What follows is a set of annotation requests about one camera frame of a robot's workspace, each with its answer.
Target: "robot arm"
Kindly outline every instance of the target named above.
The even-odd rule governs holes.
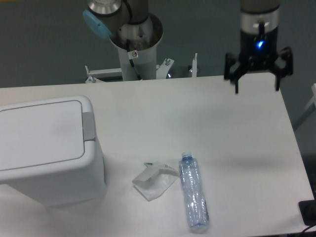
[[[240,0],[240,6],[240,54],[226,54],[224,79],[235,84],[237,94],[238,80],[248,71],[270,70],[276,76],[279,90],[280,79],[293,74],[291,49],[277,52],[280,0]],[[284,68],[276,64],[278,58],[285,61]],[[231,66],[237,62],[238,68],[231,72]]]
[[[108,38],[126,23],[137,25],[149,16],[147,0],[88,0],[84,20],[91,30]]]

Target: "blue end cap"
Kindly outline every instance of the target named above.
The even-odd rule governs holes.
[[[101,38],[108,38],[112,32],[89,10],[84,10],[83,18],[90,29]]]

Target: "white trash bin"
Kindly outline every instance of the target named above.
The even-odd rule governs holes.
[[[103,153],[84,96],[0,107],[0,184],[45,206],[102,197]]]

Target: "blue light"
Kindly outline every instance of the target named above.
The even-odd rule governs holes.
[[[256,43],[256,46],[258,49],[261,49],[262,45],[263,45],[264,41],[259,41],[258,43]]]

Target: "metal bracket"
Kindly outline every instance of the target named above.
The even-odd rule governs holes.
[[[196,78],[198,72],[198,53],[195,53],[194,59],[192,61],[192,77]]]
[[[170,58],[166,58],[164,62],[159,66],[156,72],[156,79],[166,79],[171,78],[171,74],[169,73],[174,60]]]
[[[315,109],[316,98],[313,96],[305,105],[305,108],[301,115],[293,122],[293,131],[296,131],[305,122],[305,120],[315,111]]]
[[[157,69],[156,78],[157,79],[170,78],[171,75],[170,75],[169,71],[170,71],[173,63],[174,63],[174,60],[172,60],[170,58],[166,58],[161,65],[157,65],[156,66],[156,69]],[[90,71],[89,68],[87,66],[85,66],[85,70],[86,70],[87,77],[88,77],[88,79],[85,81],[85,83],[104,82],[104,81],[101,81],[97,78],[113,78],[113,77],[122,76],[122,69],[121,68]]]

